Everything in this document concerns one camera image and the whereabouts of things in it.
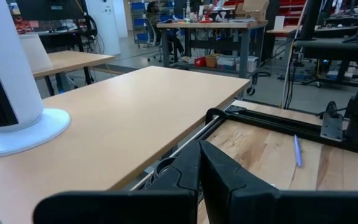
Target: desk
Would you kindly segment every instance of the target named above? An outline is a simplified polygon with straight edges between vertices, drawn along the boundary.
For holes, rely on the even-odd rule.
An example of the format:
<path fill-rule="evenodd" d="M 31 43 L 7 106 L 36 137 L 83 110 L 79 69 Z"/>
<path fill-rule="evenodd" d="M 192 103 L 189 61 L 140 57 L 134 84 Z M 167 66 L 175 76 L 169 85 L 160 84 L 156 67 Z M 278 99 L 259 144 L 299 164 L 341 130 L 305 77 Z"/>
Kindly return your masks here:
<path fill-rule="evenodd" d="M 260 59 L 262 55 L 262 45 L 264 37 L 264 29 L 267 25 L 267 21 L 260 22 L 212 22 L 212 23 L 169 23 L 169 24 L 157 24 L 162 32 L 162 48 L 163 48 L 163 65 L 164 67 L 179 67 L 186 69 L 197 69 L 197 70 L 207 70 L 212 72 L 223 72 L 236 74 L 239 78 L 249 78 L 252 77 L 251 88 L 247 90 L 248 93 L 255 93 L 255 86 L 257 84 L 258 73 L 247 72 L 247 58 L 249 55 L 249 43 L 250 43 L 250 30 L 260 29 L 262 38 L 258 38 L 256 43 L 256 52 L 255 55 L 259 57 L 257 66 L 260 65 Z M 231 51 L 240 51 L 240 67 L 239 72 L 230 71 L 230 70 L 217 70 L 216 68 L 209 67 L 196 67 L 194 65 L 189 65 L 185 62 L 177 62 L 170 65 L 169 62 L 169 52 L 168 52 L 168 29 L 184 29 L 185 30 L 185 55 L 191 57 L 191 48 L 196 49 L 216 49 L 216 50 L 231 50 Z M 191 29 L 233 29 L 234 30 L 234 39 L 231 40 L 192 40 L 191 39 Z"/>
<path fill-rule="evenodd" d="M 285 26 L 281 29 L 272 29 L 266 31 L 268 34 L 286 34 L 288 35 L 291 31 L 296 30 L 297 26 Z"/>
<path fill-rule="evenodd" d="M 70 127 L 35 149 L 0 158 L 0 220 L 30 224 L 43 198 L 121 189 L 222 108 L 249 80 L 147 67 L 44 99 Z"/>
<path fill-rule="evenodd" d="M 49 94 L 51 96 L 53 96 L 55 93 L 53 91 L 52 84 L 50 83 L 49 75 L 100 65 L 114 60 L 114 56 L 111 55 L 90 54 L 69 50 L 50 53 L 48 56 L 52 63 L 52 67 L 46 70 L 35 72 L 34 78 L 45 78 Z"/>
<path fill-rule="evenodd" d="M 243 101 L 233 104 L 321 124 L 321 120 L 310 114 Z M 354 152 L 300 139 L 303 167 L 299 168 L 295 162 L 293 136 L 235 121 L 225 121 L 208 141 L 242 167 L 279 189 L 358 190 L 358 154 Z M 198 223 L 208 223 L 204 202 L 198 207 Z"/>

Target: black metal frame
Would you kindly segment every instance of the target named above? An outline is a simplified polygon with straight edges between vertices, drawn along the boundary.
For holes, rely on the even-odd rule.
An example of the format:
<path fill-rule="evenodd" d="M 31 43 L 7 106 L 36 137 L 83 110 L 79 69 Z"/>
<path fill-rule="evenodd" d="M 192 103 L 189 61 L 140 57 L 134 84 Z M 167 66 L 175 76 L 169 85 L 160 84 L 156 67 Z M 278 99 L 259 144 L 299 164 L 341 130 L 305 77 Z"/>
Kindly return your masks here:
<path fill-rule="evenodd" d="M 321 126 L 294 119 L 283 118 L 270 114 L 247 110 L 239 106 L 230 106 L 225 111 L 212 108 L 206 113 L 206 124 L 213 121 L 200 132 L 195 140 L 205 140 L 217 130 L 226 120 L 233 120 L 260 128 L 269 129 L 283 134 L 297 135 L 299 138 L 318 142 L 327 146 L 345 149 L 358 153 L 358 145 L 343 141 L 334 141 L 320 136 Z"/>

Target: wooden board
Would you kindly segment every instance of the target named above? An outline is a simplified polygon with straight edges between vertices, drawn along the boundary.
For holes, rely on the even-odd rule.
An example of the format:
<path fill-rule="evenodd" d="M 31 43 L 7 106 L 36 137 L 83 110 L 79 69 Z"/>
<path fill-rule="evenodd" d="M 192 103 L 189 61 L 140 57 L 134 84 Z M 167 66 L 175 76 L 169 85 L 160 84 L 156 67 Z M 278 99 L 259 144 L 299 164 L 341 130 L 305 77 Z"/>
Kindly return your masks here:
<path fill-rule="evenodd" d="M 114 60 L 114 56 L 85 52 L 63 51 L 48 54 L 52 68 L 35 72 L 34 78 L 45 77 L 59 72 L 69 72 L 83 67 L 95 66 Z"/>
<path fill-rule="evenodd" d="M 235 101 L 250 110 L 297 119 L 321 121 L 310 114 Z M 279 189 L 358 190 L 358 154 L 300 139 L 303 166 L 296 166 L 293 136 L 235 121 L 226 121 L 208 141 L 241 166 Z M 209 223 L 205 204 L 198 207 L 198 223 Z"/>
<path fill-rule="evenodd" d="M 221 108 L 249 80 L 147 67 L 46 98 L 70 127 L 0 158 L 0 220 L 29 224 L 36 204 L 67 190 L 121 189 Z"/>
<path fill-rule="evenodd" d="M 268 34 L 289 34 L 291 31 L 296 30 L 297 26 L 285 26 L 282 29 L 272 29 L 266 31 Z"/>
<path fill-rule="evenodd" d="M 266 26 L 267 21 L 260 22 L 211 22 L 211 23 L 159 23 L 157 28 L 230 28 L 251 29 Z"/>

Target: monitor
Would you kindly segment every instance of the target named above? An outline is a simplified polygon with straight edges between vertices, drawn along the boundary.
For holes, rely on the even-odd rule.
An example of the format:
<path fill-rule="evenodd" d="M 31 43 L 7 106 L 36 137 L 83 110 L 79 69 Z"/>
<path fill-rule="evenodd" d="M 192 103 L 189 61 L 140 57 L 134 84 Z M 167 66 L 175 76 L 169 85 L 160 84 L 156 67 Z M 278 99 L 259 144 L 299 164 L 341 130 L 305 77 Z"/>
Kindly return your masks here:
<path fill-rule="evenodd" d="M 27 21 L 83 19 L 82 0 L 16 0 Z"/>

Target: storage bin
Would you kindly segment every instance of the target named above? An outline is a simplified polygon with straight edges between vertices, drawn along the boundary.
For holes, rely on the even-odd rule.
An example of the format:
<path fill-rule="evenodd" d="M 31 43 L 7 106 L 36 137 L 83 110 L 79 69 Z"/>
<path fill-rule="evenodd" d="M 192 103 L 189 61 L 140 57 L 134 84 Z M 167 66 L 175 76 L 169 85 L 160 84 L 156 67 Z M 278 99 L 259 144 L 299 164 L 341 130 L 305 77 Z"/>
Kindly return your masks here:
<path fill-rule="evenodd" d="M 236 70 L 240 71 L 240 57 L 237 57 L 235 59 L 236 61 Z M 257 64 L 258 64 L 258 57 L 255 56 L 248 56 L 248 60 L 247 60 L 247 70 L 248 72 L 254 72 L 257 68 Z"/>
<path fill-rule="evenodd" d="M 206 57 L 199 57 L 194 60 L 194 65 L 204 67 L 206 65 Z"/>
<path fill-rule="evenodd" d="M 147 33 L 136 34 L 138 40 L 147 40 Z"/>
<path fill-rule="evenodd" d="M 165 22 L 170 19 L 170 16 L 160 16 L 160 21 Z"/>
<path fill-rule="evenodd" d="M 144 19 L 134 19 L 135 26 L 142 26 L 144 25 Z"/>
<path fill-rule="evenodd" d="M 177 19 L 183 19 L 183 15 L 175 15 Z"/>
<path fill-rule="evenodd" d="M 132 9 L 145 9 L 144 3 L 141 2 L 133 2 L 131 5 Z"/>
<path fill-rule="evenodd" d="M 235 56 L 231 56 L 231 55 L 219 56 L 216 61 L 217 68 L 221 70 L 235 70 L 236 69 L 235 58 L 236 58 Z"/>
<path fill-rule="evenodd" d="M 216 58 L 218 56 L 220 56 L 220 54 L 211 54 L 205 56 L 206 66 L 210 68 L 216 68 L 216 60 L 217 60 Z"/>

